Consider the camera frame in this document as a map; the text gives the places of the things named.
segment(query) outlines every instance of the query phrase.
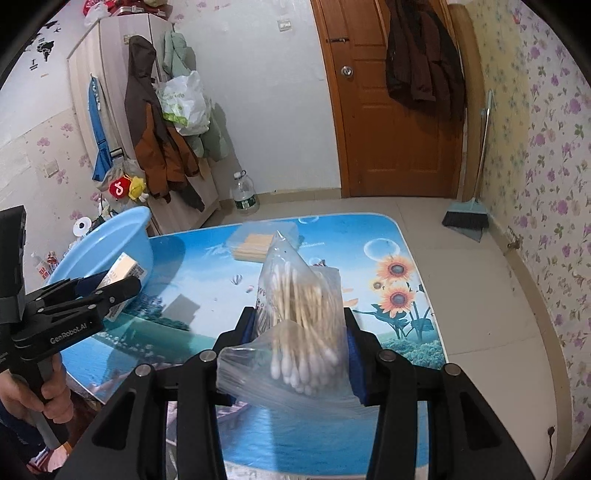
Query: table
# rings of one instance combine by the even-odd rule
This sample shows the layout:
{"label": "table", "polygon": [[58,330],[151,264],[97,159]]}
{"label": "table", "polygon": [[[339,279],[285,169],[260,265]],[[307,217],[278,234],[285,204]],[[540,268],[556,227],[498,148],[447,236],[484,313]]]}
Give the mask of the table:
{"label": "table", "polygon": [[[446,362],[433,308],[396,222],[369,213],[281,221],[297,224],[298,251],[308,264],[339,269],[343,302],[362,329],[416,365],[440,368]],[[238,227],[151,238],[154,271],[142,293],[106,331],[63,352],[72,377],[106,401],[136,365],[182,363],[233,329],[242,309],[256,302],[262,267],[232,258],[225,242]],[[397,289],[387,294],[391,285]],[[390,303],[406,310],[391,318]],[[246,404],[218,410],[230,478],[284,478],[277,472],[362,478],[376,420],[376,410],[366,419],[339,422],[294,420]],[[421,403],[417,479],[427,478],[427,467],[427,407]]]}

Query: bag of cotton swabs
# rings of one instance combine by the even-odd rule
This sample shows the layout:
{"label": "bag of cotton swabs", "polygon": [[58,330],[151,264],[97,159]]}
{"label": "bag of cotton swabs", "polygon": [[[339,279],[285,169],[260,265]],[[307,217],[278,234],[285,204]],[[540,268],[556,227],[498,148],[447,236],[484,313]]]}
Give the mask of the bag of cotton swabs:
{"label": "bag of cotton swabs", "polygon": [[279,233],[259,278],[254,337],[221,351],[218,389],[308,416],[363,414],[349,385],[339,271],[309,267]]}

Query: broom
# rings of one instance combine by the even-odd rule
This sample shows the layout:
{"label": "broom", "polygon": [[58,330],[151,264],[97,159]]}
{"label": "broom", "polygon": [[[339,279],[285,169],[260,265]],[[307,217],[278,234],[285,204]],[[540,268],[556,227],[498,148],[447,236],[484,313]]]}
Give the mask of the broom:
{"label": "broom", "polygon": [[488,126],[491,121],[491,108],[492,90],[489,90],[485,111],[484,134],[482,135],[482,143],[480,145],[480,164],[478,165],[478,175],[476,176],[476,184],[474,185],[474,194],[472,199],[468,202],[454,202],[450,205],[443,221],[441,222],[443,226],[467,228],[471,230],[481,230],[488,227],[486,207],[478,202],[476,192],[478,191],[478,185],[480,185],[480,178],[482,177],[484,166],[486,137],[488,136]]}

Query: door knob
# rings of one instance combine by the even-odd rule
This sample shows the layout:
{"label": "door knob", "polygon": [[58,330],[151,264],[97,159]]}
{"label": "door knob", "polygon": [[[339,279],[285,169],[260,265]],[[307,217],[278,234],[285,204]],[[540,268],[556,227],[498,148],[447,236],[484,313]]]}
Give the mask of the door knob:
{"label": "door knob", "polygon": [[348,67],[347,65],[345,65],[343,68],[341,68],[340,74],[343,77],[352,77],[353,76],[353,67]]}

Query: yellow toy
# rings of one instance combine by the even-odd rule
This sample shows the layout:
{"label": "yellow toy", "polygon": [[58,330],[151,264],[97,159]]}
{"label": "yellow toy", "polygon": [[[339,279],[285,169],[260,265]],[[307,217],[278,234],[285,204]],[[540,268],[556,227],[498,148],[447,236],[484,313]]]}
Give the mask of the yellow toy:
{"label": "yellow toy", "polygon": [[148,200],[149,194],[145,192],[146,182],[140,177],[133,177],[131,185],[129,185],[129,198],[132,200],[139,200],[145,203]]}

